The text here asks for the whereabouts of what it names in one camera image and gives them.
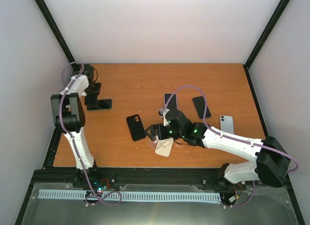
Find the dark phone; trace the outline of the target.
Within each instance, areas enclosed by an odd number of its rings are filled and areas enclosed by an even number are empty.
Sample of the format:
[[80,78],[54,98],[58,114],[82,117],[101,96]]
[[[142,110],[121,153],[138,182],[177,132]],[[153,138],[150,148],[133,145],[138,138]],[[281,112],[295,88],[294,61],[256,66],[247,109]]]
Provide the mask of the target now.
[[91,105],[87,105],[88,111],[96,111],[96,110],[109,110],[112,108],[112,100],[111,99],[101,99],[96,100]]

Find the black phone case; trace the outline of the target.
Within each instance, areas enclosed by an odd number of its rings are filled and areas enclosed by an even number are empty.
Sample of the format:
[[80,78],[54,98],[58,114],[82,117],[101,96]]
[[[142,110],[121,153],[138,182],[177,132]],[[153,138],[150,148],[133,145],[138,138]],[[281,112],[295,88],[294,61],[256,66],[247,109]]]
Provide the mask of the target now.
[[127,117],[126,122],[133,141],[136,142],[146,137],[141,118],[138,114]]

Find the black screen phone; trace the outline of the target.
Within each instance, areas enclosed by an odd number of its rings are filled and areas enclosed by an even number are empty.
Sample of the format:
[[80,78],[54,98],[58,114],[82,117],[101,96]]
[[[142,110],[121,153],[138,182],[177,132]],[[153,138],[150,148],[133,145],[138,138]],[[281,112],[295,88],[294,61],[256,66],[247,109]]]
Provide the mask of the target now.
[[171,93],[165,93],[164,94],[164,105],[167,105],[167,109],[169,110],[177,110],[178,109],[178,105],[177,105],[177,95],[174,94],[171,97]]

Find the lilac phone case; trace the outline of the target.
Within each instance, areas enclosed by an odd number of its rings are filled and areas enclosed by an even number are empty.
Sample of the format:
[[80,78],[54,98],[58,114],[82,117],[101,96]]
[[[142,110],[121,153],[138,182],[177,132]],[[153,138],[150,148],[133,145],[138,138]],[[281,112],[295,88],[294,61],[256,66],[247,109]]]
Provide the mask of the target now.
[[166,114],[166,116],[168,116],[169,118],[171,117],[176,117],[177,115],[178,115],[178,112],[179,112],[179,110],[177,109],[177,110],[170,110],[167,114]]

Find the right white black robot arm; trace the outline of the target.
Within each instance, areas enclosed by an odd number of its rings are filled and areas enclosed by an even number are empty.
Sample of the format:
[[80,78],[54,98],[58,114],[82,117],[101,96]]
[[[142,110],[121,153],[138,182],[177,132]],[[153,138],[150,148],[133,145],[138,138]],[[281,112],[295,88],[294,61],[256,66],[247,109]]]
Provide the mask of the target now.
[[179,110],[161,109],[159,115],[163,123],[152,124],[144,131],[154,143],[182,139],[190,146],[221,150],[246,160],[221,167],[217,178],[223,187],[242,181],[261,181],[275,188],[283,186],[290,159],[276,138],[266,136],[261,140],[233,135],[203,122],[191,122]]

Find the clear magsafe phone case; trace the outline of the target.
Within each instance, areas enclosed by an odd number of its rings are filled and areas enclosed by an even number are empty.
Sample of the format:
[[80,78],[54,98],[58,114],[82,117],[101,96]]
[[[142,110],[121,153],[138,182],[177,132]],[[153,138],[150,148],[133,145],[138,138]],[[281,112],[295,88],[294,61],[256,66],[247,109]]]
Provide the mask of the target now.
[[164,140],[158,140],[156,139],[155,141],[148,140],[149,145],[154,149],[154,150],[159,150],[159,149],[171,149],[173,145],[173,138],[168,138]]

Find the black phone right side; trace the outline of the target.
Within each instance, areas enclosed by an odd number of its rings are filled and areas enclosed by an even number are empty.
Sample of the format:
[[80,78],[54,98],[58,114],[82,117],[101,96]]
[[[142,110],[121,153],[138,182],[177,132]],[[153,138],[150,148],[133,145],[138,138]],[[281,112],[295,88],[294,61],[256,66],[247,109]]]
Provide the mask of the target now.
[[194,97],[192,98],[194,107],[197,111],[198,117],[202,120],[203,118],[210,118],[211,117],[211,112],[209,108],[206,110],[206,114],[204,115],[204,110],[205,110],[205,100],[202,96]]

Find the light blue phone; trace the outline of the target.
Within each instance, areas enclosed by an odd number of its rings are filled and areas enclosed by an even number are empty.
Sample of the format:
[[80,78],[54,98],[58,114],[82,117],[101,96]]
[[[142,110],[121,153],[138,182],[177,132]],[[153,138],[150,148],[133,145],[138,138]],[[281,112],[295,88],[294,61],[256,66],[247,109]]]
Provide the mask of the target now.
[[220,116],[220,129],[224,132],[234,134],[233,117],[227,115]]

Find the left green controller board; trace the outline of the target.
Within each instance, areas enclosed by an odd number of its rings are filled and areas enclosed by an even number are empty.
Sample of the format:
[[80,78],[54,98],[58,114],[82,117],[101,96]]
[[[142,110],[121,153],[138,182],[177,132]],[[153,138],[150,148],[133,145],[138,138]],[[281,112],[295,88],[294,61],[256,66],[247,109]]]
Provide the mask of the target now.
[[109,182],[108,181],[97,181],[94,183],[96,191],[101,193],[109,189]]

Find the left black side rail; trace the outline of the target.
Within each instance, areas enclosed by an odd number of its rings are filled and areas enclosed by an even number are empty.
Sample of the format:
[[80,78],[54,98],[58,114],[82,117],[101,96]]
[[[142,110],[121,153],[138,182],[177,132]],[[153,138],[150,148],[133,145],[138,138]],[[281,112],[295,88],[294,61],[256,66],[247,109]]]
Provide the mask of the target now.
[[53,167],[53,163],[55,160],[55,156],[58,150],[59,142],[61,139],[62,133],[59,128],[55,128],[51,140],[49,142],[47,152],[44,158],[44,162],[42,165],[42,169],[45,170],[46,168],[51,168]]

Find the black side rail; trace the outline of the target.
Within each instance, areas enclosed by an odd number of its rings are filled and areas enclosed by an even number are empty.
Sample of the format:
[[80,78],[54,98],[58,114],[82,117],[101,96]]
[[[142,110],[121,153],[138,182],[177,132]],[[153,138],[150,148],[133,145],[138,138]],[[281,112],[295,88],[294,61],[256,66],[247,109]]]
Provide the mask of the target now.
[[255,106],[256,106],[256,110],[258,112],[258,116],[259,116],[261,126],[263,129],[263,133],[265,135],[265,139],[261,140],[261,142],[263,143],[262,144],[263,147],[261,148],[261,150],[258,154],[258,164],[259,164],[258,170],[259,170],[259,173],[260,172],[262,172],[262,173],[267,173],[267,172],[277,173],[277,171],[278,171],[277,160],[279,157],[281,157],[281,155],[274,152],[274,148],[271,147],[269,143],[265,143],[266,139],[267,139],[267,141],[271,141],[272,138],[268,136],[266,124],[265,124],[264,119],[263,119],[263,114],[261,112],[260,105],[259,105],[259,102],[258,102],[258,99],[256,96],[256,92],[255,92],[251,77],[249,75],[249,72],[244,65],[243,65],[243,68],[245,71],[245,75],[247,77],[248,85],[250,87],[250,91],[251,91]]
[[46,168],[51,168],[53,167],[53,163],[55,160],[55,156],[58,150],[59,142],[61,139],[62,133],[59,128],[55,128],[51,140],[49,142],[47,152],[44,158],[44,162],[42,165],[42,169],[45,170]]

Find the black aluminium frame rail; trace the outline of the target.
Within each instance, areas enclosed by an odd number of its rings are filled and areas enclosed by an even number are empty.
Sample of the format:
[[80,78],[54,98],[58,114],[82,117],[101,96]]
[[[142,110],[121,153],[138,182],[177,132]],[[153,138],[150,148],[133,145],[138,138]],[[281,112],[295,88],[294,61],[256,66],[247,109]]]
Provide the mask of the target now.
[[[193,185],[203,190],[231,191],[234,186],[250,186],[251,181],[227,183],[218,177],[218,168],[104,168],[89,173],[93,188],[108,186],[120,190],[127,184]],[[89,189],[85,174],[72,167],[46,167],[35,170],[31,184],[71,183],[75,188]]]

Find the right black side rail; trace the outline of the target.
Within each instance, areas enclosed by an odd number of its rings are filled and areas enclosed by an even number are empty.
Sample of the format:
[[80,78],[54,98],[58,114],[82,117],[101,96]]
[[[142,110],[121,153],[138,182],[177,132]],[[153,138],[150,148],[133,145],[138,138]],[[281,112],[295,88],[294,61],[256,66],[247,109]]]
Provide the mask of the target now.
[[250,87],[250,91],[251,91],[255,106],[256,106],[256,110],[258,112],[258,116],[259,116],[261,126],[263,129],[263,133],[265,135],[265,139],[261,140],[261,142],[263,143],[262,144],[263,147],[261,148],[261,150],[258,154],[258,164],[259,164],[258,170],[259,170],[259,173],[260,172],[262,172],[262,173],[267,173],[267,172],[277,173],[277,171],[278,171],[277,160],[279,157],[281,157],[281,155],[274,152],[274,148],[271,147],[269,143],[265,143],[266,139],[267,139],[267,141],[271,141],[272,138],[268,136],[266,124],[265,124],[264,119],[263,119],[263,114],[261,112],[260,105],[259,105],[259,102],[258,102],[258,99],[256,96],[256,92],[255,92],[251,77],[249,75],[249,72],[244,65],[243,65],[243,68],[245,71],[245,75],[247,77],[248,85]]

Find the black frame post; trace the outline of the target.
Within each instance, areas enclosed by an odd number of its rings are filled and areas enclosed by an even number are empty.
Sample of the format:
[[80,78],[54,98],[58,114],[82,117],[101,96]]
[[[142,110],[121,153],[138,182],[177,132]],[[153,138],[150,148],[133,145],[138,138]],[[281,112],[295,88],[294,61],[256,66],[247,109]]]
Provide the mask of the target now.
[[69,63],[75,62],[75,58],[73,57],[57,23],[55,22],[53,15],[51,14],[45,0],[34,0],[42,13],[45,21],[47,22],[49,28],[51,29],[53,35],[55,36],[58,44],[60,45],[64,55],[66,56]]
[[279,3],[277,4],[274,12],[272,13],[263,32],[261,33],[258,41],[256,42],[253,50],[251,51],[247,61],[244,64],[245,71],[249,71],[250,67],[252,66],[253,62],[255,61],[256,57],[258,56],[263,45],[265,44],[271,32],[273,31],[275,25],[277,24],[278,20],[282,16],[283,12],[285,11],[290,1],[291,0],[280,0]]

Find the right black frame post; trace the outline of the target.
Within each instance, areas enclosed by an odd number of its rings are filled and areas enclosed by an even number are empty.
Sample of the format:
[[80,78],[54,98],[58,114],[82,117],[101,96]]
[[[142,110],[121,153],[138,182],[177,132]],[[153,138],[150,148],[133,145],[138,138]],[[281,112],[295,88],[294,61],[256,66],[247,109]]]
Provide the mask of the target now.
[[273,31],[275,25],[277,24],[278,20],[282,16],[283,12],[285,11],[290,1],[291,0],[280,0],[279,3],[277,4],[274,12],[272,13],[263,32],[261,33],[258,41],[256,42],[253,50],[251,51],[247,61],[244,64],[245,71],[249,71],[250,67],[252,66],[253,62],[255,61],[256,57],[258,56],[263,45],[265,44],[271,32]]

